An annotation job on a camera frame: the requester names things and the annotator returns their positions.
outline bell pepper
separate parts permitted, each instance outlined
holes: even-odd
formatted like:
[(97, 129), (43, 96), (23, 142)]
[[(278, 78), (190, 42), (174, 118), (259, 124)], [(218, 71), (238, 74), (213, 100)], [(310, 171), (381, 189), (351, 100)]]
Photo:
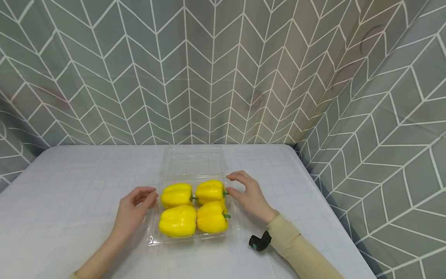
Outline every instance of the bell pepper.
[(197, 211), (197, 227), (205, 233), (220, 233), (228, 226), (226, 206), (220, 201), (212, 201)]
[(223, 183), (218, 180), (209, 180), (201, 183), (195, 190), (195, 198), (201, 205), (212, 201), (220, 201), (224, 204), (224, 197), (227, 195)]
[(187, 237), (195, 233), (197, 212), (190, 205), (180, 205), (161, 213), (158, 228), (170, 237)]
[(192, 205), (192, 186), (177, 183), (166, 187), (161, 195), (161, 203), (167, 209), (180, 205)]

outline finger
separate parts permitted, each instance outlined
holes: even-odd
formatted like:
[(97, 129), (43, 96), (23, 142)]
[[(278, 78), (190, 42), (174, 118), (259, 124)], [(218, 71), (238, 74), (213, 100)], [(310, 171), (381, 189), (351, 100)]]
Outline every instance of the finger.
[(143, 192), (143, 193), (139, 193), (138, 195), (136, 195), (133, 200), (139, 200), (139, 199), (143, 199), (145, 200), (145, 198), (147, 198), (147, 196), (149, 195), (149, 192)]
[(234, 189), (232, 187), (227, 187), (226, 191), (229, 193), (229, 195), (231, 195), (231, 197), (233, 197), (239, 203), (241, 203), (241, 200), (243, 199), (243, 194), (242, 193), (240, 193), (239, 191), (237, 191), (236, 189)]
[[(133, 202), (133, 205), (135, 205), (135, 206), (139, 205), (140, 203), (144, 202), (146, 198), (147, 198), (147, 196), (145, 196), (145, 197), (141, 197), (141, 198), (135, 200), (135, 201)], [(157, 202), (158, 202), (158, 199), (155, 199), (155, 200), (153, 201), (154, 204), (157, 203)]]
[(249, 182), (252, 180), (252, 178), (246, 177), (244, 174), (240, 173), (239, 171), (233, 172), (226, 176), (227, 179), (230, 181), (237, 180), (238, 182), (242, 183), (243, 185), (247, 186)]
[(150, 186), (146, 186), (146, 187), (136, 187), (135, 189), (133, 189), (127, 196), (124, 197), (124, 199), (131, 199), (132, 201), (134, 200), (134, 198), (139, 195), (140, 193), (144, 193), (144, 192), (148, 192), (151, 193), (153, 191), (155, 191), (156, 188), (150, 187)]
[(150, 205), (153, 204), (153, 202), (157, 197), (158, 194), (156, 192), (150, 193), (150, 195), (148, 195), (147, 198), (145, 198), (140, 208), (142, 208), (142, 210), (147, 210), (150, 207)]

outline plastic container tray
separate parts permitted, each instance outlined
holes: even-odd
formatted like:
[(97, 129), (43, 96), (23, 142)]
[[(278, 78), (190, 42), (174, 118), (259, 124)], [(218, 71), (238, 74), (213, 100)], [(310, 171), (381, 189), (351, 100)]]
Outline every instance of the plastic container tray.
[[(167, 147), (164, 152), (163, 167), (161, 170), (161, 180), (157, 187), (158, 192), (169, 185), (176, 183), (187, 183), (192, 186), (192, 193), (195, 193), (197, 186), (208, 180), (219, 180), (225, 188), (231, 185), (231, 181), (226, 179), (224, 172), (226, 162), (220, 146), (178, 146)], [(199, 208), (196, 200), (194, 207)], [(158, 203), (153, 210), (149, 211), (149, 227), (147, 229), (147, 245), (159, 245), (165, 243), (194, 242), (203, 239), (224, 237), (234, 234), (239, 230), (238, 208), (234, 199), (226, 196), (225, 205), (227, 213), (231, 215), (228, 219), (228, 229), (221, 233), (204, 233), (198, 228), (194, 235), (189, 237), (168, 237), (159, 231), (158, 224), (161, 213), (165, 210), (161, 203)]]
[(226, 162), (221, 146), (167, 147), (162, 180), (224, 177)]

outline left hand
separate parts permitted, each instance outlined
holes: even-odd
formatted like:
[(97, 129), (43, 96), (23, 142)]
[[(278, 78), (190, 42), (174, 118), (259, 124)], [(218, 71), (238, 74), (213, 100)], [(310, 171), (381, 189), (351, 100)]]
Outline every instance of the left hand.
[(123, 241), (131, 237), (142, 223), (147, 209), (156, 202), (158, 194), (155, 190), (153, 187), (136, 187), (121, 199), (111, 237)]

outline grid pattern tablecloth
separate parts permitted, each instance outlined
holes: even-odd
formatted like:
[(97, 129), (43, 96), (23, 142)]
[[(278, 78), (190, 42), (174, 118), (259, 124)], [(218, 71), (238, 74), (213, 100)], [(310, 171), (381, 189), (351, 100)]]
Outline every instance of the grid pattern tablecloth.
[[(45, 151), (0, 194), (0, 278), (65, 278), (110, 232), (118, 202), (159, 183), (165, 146), (59, 146)], [(245, 170), (266, 199), (349, 278), (374, 278), (293, 149), (223, 146), (227, 172)], [(240, 211), (232, 237), (193, 245), (145, 245), (147, 223), (107, 276), (113, 278), (296, 278), (271, 247), (248, 248), (265, 227)]]

